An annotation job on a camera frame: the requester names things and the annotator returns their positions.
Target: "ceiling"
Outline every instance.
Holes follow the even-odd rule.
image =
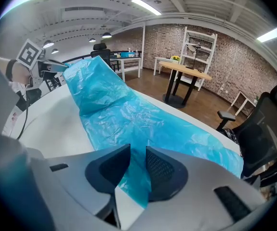
[[[38,44],[76,37],[100,38],[128,28],[158,23],[197,24],[226,33],[247,44],[277,70],[277,39],[255,40],[277,27],[260,0],[143,0],[162,13],[153,15],[131,0],[32,0],[0,20],[0,43],[9,38]]]

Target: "small white table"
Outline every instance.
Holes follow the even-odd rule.
[[[240,147],[223,134],[180,110],[140,92],[137,93],[162,110],[212,134],[225,148],[240,155]],[[25,117],[26,111],[18,117],[10,137],[18,137]],[[40,150],[45,158],[94,151],[67,85],[53,90],[29,107],[25,131],[19,141],[25,147]],[[115,195],[121,228],[127,230],[144,209],[119,187],[115,189]]]
[[[235,116],[238,115],[240,113],[240,111],[243,109],[243,107],[245,106],[245,104],[247,103],[247,101],[249,101],[251,104],[254,105],[254,107],[256,107],[256,104],[254,102],[252,102],[243,92],[239,91],[238,95],[236,96],[235,100],[231,103],[231,106],[233,106],[235,104],[235,102],[237,101],[238,97],[240,96],[240,94],[242,94],[245,97],[245,100],[243,102],[243,104],[240,106],[240,108],[238,109],[238,111],[235,113]]]
[[[164,58],[164,57],[156,57],[156,60],[154,62],[154,72],[153,72],[153,75],[155,76],[156,75],[156,71],[157,71],[157,65],[158,65],[158,62],[159,61],[163,61],[163,62],[169,62],[169,63],[175,63],[176,61],[175,60],[172,60],[172,59],[167,59],[167,58]],[[161,68],[162,66],[160,66],[158,68],[158,73],[160,74],[161,73]]]
[[[120,61],[121,62],[121,70],[116,71],[116,74],[122,73],[122,80],[125,82],[125,72],[138,70],[138,77],[140,78],[140,70],[142,68],[141,66],[141,57],[119,57],[119,58],[110,58],[110,61]],[[130,61],[130,60],[138,60],[138,67],[128,67],[124,68],[124,61]]]

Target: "white curved desk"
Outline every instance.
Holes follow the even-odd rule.
[[[180,110],[140,92],[137,93],[166,112],[186,120],[217,137],[224,147],[240,155],[239,146],[221,133]],[[19,116],[12,130],[11,137],[18,137],[25,117],[26,112]],[[29,107],[25,131],[20,138],[20,142],[26,147],[40,150],[45,158],[93,151],[87,133],[81,124],[79,109],[74,103],[67,85],[48,93]],[[144,209],[119,187],[116,188],[115,193],[121,228],[126,230]]]

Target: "brick wall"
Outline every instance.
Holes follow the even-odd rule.
[[[234,100],[239,90],[248,95],[252,101],[264,91],[277,85],[277,72],[274,68],[254,50],[234,38],[225,34],[191,25],[161,24],[147,26],[145,32],[144,67],[154,68],[155,57],[181,54],[185,26],[188,30],[205,34],[217,33],[216,50],[208,74],[211,81],[204,81],[203,87],[217,93],[230,103]],[[112,51],[141,50],[142,28],[132,29],[106,39],[107,47]],[[240,107],[244,99],[239,98],[236,106]],[[253,106],[247,103],[243,112],[249,115]]]

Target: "white shelving unit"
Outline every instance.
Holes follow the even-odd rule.
[[[196,60],[195,60],[197,62],[201,62],[206,65],[205,69],[204,69],[204,73],[207,74],[208,70],[210,68],[210,64],[212,62],[212,58],[213,58],[213,54],[214,54],[214,50],[215,50],[215,46],[216,46],[217,34],[212,36],[212,35],[203,34],[203,33],[199,33],[199,32],[189,31],[189,30],[187,30],[187,27],[185,27],[185,35],[183,38],[180,64],[184,64],[185,58],[189,58],[192,60],[194,60],[194,58],[195,58],[195,56],[190,56],[190,55],[186,54],[186,51],[185,51],[186,47],[188,47],[189,45],[197,46],[197,44],[190,42],[191,38],[207,41],[211,45],[211,48],[201,46],[201,48],[199,49],[199,51],[203,51],[203,52],[209,54],[208,61],[199,59],[199,55],[198,55],[198,57],[196,57]],[[187,78],[185,76],[182,76],[181,80],[184,82],[187,82],[187,83],[192,82],[192,79]],[[205,79],[200,79],[200,80],[196,81],[195,86],[198,87],[198,90],[200,90],[202,84],[204,83],[204,80]]]

